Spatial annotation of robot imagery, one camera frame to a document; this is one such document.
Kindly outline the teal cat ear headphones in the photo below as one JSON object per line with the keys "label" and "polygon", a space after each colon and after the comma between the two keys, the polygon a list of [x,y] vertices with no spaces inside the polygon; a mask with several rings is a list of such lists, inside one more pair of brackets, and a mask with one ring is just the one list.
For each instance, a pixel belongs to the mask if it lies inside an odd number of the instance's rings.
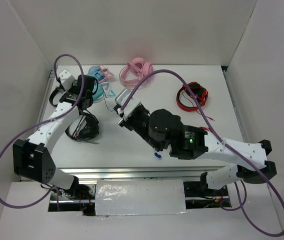
{"label": "teal cat ear headphones", "polygon": [[113,92],[111,85],[109,82],[98,82],[96,84],[96,89],[94,90],[95,93],[93,94],[93,103],[99,103],[104,101],[107,110],[110,110],[106,103],[106,98],[113,98],[115,97],[115,93]]}

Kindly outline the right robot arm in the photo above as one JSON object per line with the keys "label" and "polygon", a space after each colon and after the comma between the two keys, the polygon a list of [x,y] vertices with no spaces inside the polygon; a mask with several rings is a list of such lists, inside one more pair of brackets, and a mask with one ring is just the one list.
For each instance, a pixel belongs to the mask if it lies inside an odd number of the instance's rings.
{"label": "right robot arm", "polygon": [[[179,160],[226,162],[225,167],[201,174],[199,189],[205,196],[237,181],[263,184],[277,174],[275,163],[267,160],[272,151],[268,140],[245,143],[225,139],[220,142],[207,130],[183,124],[178,115],[165,109],[149,112],[142,104],[135,107],[129,116],[124,115],[119,104],[114,111],[121,118],[119,126],[134,131],[157,152],[169,150],[169,155]],[[228,142],[235,145],[238,153],[226,147]]]}

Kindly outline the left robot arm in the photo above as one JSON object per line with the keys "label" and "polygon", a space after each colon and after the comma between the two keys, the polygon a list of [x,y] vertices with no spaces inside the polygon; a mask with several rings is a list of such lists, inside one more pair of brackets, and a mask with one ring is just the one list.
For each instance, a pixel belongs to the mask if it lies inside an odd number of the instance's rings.
{"label": "left robot arm", "polygon": [[56,186],[68,199],[89,193],[89,187],[79,179],[56,167],[51,153],[63,134],[78,121],[71,139],[88,142],[99,134],[99,122],[87,111],[93,104],[97,79],[91,75],[78,76],[71,80],[69,89],[62,95],[47,124],[42,125],[26,140],[18,139],[13,144],[15,174],[45,185]]}

